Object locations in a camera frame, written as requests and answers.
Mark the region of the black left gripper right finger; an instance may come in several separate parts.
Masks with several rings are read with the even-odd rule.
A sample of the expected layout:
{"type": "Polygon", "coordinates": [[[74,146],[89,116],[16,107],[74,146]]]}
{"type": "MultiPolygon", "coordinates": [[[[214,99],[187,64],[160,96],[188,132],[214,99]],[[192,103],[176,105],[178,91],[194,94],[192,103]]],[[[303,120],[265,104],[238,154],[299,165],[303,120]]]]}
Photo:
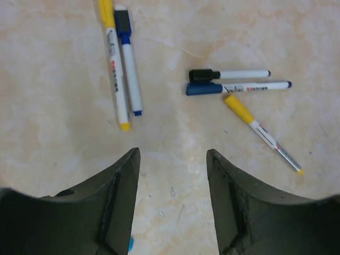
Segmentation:
{"type": "Polygon", "coordinates": [[[220,254],[339,254],[339,196],[312,200],[279,190],[207,152],[220,254]]]}

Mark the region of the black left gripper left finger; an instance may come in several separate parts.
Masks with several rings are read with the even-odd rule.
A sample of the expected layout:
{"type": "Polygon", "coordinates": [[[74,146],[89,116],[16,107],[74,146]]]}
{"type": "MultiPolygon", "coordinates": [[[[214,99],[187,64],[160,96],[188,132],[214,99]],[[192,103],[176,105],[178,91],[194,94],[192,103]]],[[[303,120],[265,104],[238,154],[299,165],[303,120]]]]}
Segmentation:
{"type": "Polygon", "coordinates": [[[1,188],[1,254],[127,254],[139,172],[133,148],[53,197],[1,188]]]}

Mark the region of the light blue marker cap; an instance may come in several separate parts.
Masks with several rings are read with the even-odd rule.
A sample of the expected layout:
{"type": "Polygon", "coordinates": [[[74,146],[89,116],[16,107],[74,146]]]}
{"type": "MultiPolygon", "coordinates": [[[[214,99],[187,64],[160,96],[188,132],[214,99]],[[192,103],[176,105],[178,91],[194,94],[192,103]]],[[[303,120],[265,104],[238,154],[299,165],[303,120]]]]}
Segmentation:
{"type": "Polygon", "coordinates": [[[132,251],[133,245],[134,245],[134,238],[132,236],[130,236],[128,252],[132,251]]]}

